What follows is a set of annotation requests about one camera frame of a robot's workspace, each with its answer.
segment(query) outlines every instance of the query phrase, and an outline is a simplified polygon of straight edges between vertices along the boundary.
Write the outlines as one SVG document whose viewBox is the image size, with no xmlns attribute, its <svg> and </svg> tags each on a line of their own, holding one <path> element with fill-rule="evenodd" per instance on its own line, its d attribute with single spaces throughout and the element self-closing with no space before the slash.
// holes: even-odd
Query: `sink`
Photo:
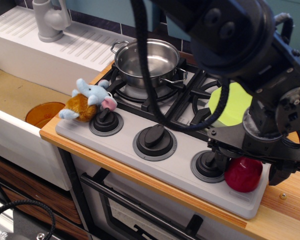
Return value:
<svg viewBox="0 0 300 240">
<path fill-rule="evenodd" d="M 114 42 L 133 38 L 72 22 L 55 42 L 42 42 L 34 11 L 16 6 L 0 16 L 0 69 L 70 95 L 76 80 L 92 81 L 115 57 Z"/>
<path fill-rule="evenodd" d="M 114 42 L 132 38 L 72 22 L 55 42 L 42 42 L 31 9 L 15 7 L 0 16 L 0 156 L 68 191 L 61 155 L 25 122 L 43 102 L 65 103 L 76 80 L 91 82 L 114 60 Z"/>
</svg>

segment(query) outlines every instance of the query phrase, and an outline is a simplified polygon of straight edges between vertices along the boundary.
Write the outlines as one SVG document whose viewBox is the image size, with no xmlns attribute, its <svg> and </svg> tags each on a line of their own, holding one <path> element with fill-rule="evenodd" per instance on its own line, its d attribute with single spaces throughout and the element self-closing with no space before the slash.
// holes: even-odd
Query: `wooden countertop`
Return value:
<svg viewBox="0 0 300 240">
<path fill-rule="evenodd" d="M 91 84 L 99 81 L 110 67 L 111 65 L 105 68 Z M 58 135 L 55 127 L 59 121 L 60 118 L 55 116 L 40 130 L 40 135 L 44 140 L 61 149 L 123 176 L 252 238 L 300 240 L 300 172 L 292 174 L 286 181 L 277 186 L 267 186 L 256 216 L 247 220 Z M 292 135 L 290 139 L 297 139 L 297 136 Z"/>
</svg>

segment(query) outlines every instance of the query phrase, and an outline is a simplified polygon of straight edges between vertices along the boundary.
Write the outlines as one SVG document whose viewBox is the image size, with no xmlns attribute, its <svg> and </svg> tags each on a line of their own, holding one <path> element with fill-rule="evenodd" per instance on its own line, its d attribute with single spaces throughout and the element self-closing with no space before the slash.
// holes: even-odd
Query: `brown plush toy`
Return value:
<svg viewBox="0 0 300 240">
<path fill-rule="evenodd" d="M 88 105 L 88 98 L 81 93 L 70 98 L 65 108 L 73 111 L 75 114 L 73 113 L 72 116 L 80 122 L 89 122 L 98 112 L 98 106 Z"/>
</svg>

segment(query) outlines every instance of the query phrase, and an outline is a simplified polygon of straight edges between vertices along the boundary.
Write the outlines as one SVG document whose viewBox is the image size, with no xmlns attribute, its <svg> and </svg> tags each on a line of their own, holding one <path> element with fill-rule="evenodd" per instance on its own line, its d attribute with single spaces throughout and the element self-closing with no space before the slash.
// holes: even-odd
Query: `oven window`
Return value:
<svg viewBox="0 0 300 240">
<path fill-rule="evenodd" d="M 149 222 L 117 202 L 101 195 L 107 223 L 128 239 L 136 240 L 179 240 L 164 229 Z"/>
</svg>

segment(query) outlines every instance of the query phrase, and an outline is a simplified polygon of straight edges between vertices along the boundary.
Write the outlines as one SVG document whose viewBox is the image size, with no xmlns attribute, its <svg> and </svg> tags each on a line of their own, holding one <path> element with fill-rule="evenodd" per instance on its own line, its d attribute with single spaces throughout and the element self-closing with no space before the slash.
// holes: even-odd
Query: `red cup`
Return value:
<svg viewBox="0 0 300 240">
<path fill-rule="evenodd" d="M 262 162 L 247 157 L 233 158 L 224 173 L 225 182 L 230 188 L 248 193 L 258 187 L 263 170 Z"/>
</svg>

